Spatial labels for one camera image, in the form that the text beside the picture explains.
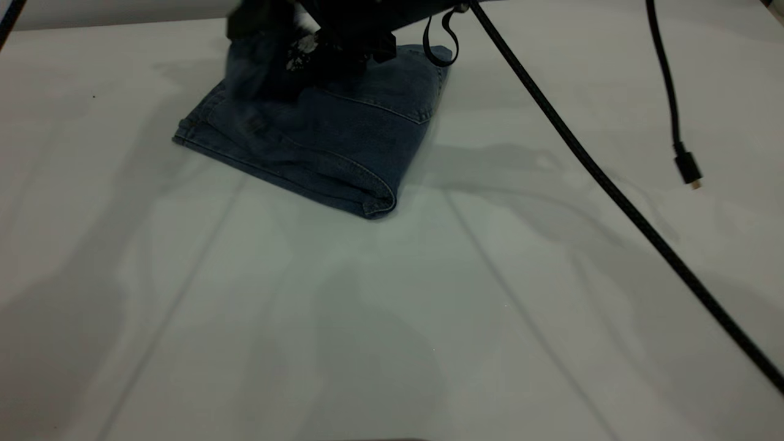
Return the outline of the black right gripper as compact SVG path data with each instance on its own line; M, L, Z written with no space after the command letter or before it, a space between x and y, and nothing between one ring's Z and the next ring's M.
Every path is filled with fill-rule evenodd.
M295 36L273 75L273 93L281 99L360 75L369 56L394 59L397 28L397 12L383 1L241 1L228 14L229 39Z

